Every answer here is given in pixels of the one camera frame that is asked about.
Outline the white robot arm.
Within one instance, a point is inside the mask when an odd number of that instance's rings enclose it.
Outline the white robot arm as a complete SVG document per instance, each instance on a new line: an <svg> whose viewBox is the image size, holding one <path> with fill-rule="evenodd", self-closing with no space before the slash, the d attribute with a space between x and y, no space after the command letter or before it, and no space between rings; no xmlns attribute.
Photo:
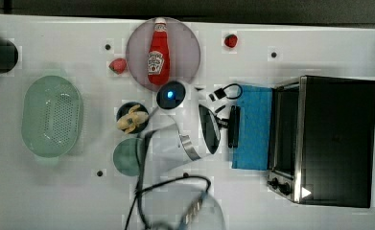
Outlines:
<svg viewBox="0 0 375 230"><path fill-rule="evenodd" d="M140 174L135 189L135 202L146 230L190 230L209 198L210 180L196 174L163 180L161 176L175 168L198 161L217 152L221 132L218 118L207 107L207 100L194 86L172 80L162 85L155 96L156 111L172 120L169 125L143 134ZM199 179L206 189L192 199L176 225L166 220L150 220L144 213L145 194L181 180Z"/></svg>

